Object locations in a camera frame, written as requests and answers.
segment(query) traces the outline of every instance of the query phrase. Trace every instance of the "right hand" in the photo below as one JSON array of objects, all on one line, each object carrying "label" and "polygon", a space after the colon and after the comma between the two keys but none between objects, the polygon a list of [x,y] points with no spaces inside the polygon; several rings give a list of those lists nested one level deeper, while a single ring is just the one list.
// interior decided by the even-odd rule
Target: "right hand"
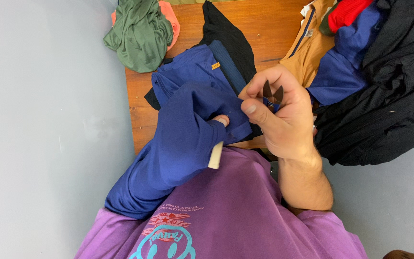
[{"label": "right hand", "polygon": [[[263,86],[269,80],[271,90],[284,88],[281,109],[273,114],[263,104]],[[307,160],[319,157],[314,147],[313,116],[308,92],[283,65],[258,72],[239,94],[242,111],[250,122],[258,124],[267,148],[283,159]]]}]

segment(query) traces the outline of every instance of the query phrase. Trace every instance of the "purple t-shirt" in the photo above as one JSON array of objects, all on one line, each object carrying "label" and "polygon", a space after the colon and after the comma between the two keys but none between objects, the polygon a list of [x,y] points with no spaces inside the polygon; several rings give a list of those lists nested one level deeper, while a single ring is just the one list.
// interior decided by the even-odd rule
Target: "purple t-shirt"
[{"label": "purple t-shirt", "polygon": [[147,220],[100,209],[75,258],[367,258],[335,214],[285,209],[269,172],[255,151],[225,147],[219,169],[176,187]]}]

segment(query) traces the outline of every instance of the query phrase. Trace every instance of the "wooden table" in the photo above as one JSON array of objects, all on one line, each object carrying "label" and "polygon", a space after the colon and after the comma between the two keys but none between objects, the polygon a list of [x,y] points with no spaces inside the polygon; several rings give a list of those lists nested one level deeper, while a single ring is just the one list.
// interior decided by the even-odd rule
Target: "wooden table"
[{"label": "wooden table", "polygon": [[[216,2],[214,5],[238,27],[252,46],[255,67],[261,71],[282,59],[292,46],[303,19],[299,13],[308,0],[244,0]],[[177,43],[166,57],[172,58],[202,39],[202,4],[172,6],[180,22]],[[127,92],[135,154],[154,136],[158,111],[145,100],[151,89],[151,73],[139,74],[126,68]],[[262,136],[237,143],[242,148],[265,147]]]}]

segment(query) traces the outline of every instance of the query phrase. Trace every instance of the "black clothes pile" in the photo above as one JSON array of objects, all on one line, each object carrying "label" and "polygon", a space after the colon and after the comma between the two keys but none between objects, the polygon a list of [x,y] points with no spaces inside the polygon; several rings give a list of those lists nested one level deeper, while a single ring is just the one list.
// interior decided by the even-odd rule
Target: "black clothes pile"
[{"label": "black clothes pile", "polygon": [[[244,34],[235,27],[211,2],[205,1],[202,5],[204,13],[204,27],[203,27],[203,38],[199,45],[210,45],[213,41],[220,41],[226,48],[230,58],[234,62],[234,65],[238,69],[245,83],[248,83],[253,76],[257,73],[255,68],[255,60],[253,56],[252,47],[248,43]],[[173,59],[165,59],[163,64],[172,62]],[[224,67],[219,67],[223,72],[224,76],[233,88],[236,96],[239,95],[241,88],[237,89],[233,87],[233,79],[228,77],[228,74],[223,70]],[[148,103],[156,110],[161,108],[154,89],[152,88],[145,95],[145,99]],[[256,136],[262,135],[261,129],[258,125],[250,123],[252,133],[241,141],[251,140]]]},{"label": "black clothes pile", "polygon": [[377,6],[388,18],[362,62],[369,86],[315,110],[315,144],[332,165],[377,165],[414,147],[414,0]]}]

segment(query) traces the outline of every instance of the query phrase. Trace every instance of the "scissor blade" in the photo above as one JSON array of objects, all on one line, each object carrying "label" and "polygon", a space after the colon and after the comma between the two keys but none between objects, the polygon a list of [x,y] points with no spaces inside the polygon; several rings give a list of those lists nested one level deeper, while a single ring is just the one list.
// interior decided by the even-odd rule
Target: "scissor blade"
[{"label": "scissor blade", "polygon": [[271,87],[269,86],[269,80],[266,80],[263,86],[263,97],[272,97]]},{"label": "scissor blade", "polygon": [[282,99],[284,99],[284,88],[282,86],[274,93],[274,98],[276,99],[276,103],[282,103]]}]

